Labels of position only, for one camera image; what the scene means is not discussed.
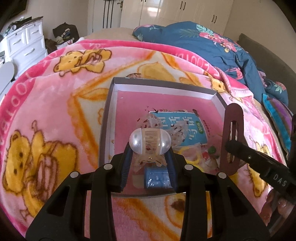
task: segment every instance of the wall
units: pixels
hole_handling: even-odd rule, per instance
[[[272,0],[234,0],[224,35],[235,41],[244,33],[296,72],[296,33]]]
[[[84,37],[87,35],[88,4],[89,0],[28,0],[26,10],[10,19],[2,31],[21,16],[43,16],[45,38],[54,39],[52,30],[64,22],[76,25],[80,37]]]

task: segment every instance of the wardrobe door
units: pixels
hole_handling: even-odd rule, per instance
[[[120,27],[136,28],[140,25],[145,0],[123,0]]]
[[[143,0],[140,25],[157,24],[161,0]]]
[[[198,8],[195,22],[211,29],[215,20],[215,3],[217,0],[203,0],[202,5]]]
[[[230,16],[233,0],[216,0],[216,4],[212,30],[223,35]]]
[[[178,22],[194,22],[196,16],[200,13],[200,9],[203,6],[203,2],[203,0],[185,0],[179,14]]]
[[[158,25],[166,26],[164,23],[178,22],[179,12],[184,7],[184,1],[181,0],[161,0],[159,7]]]

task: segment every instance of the drawer handle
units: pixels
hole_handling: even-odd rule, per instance
[[[19,43],[21,41],[21,39],[17,40],[15,43],[13,43],[12,45],[15,45],[17,43]]]
[[[30,53],[34,52],[35,49],[33,48],[29,53],[26,53],[25,56],[29,55]]]

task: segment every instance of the black bag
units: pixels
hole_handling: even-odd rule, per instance
[[[64,41],[74,38],[74,43],[79,39],[79,33],[75,25],[63,23],[52,30],[54,37],[62,37]]]

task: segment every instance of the beige mattress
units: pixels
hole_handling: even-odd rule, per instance
[[[100,30],[99,32],[92,33],[89,36],[84,37],[85,39],[110,39],[110,40],[126,40],[126,41],[138,41],[137,38],[132,36],[133,29],[132,28],[104,28]],[[258,101],[255,100],[255,103],[263,115],[265,121],[270,127],[270,130],[272,132],[272,135],[274,136],[276,143],[279,147],[279,150],[281,152],[281,157],[283,160],[285,160],[285,152],[282,150],[281,145],[279,143],[279,139],[277,137],[277,131],[274,127],[274,125],[271,123],[269,119],[269,115],[267,111],[265,110],[264,106],[262,106]]]

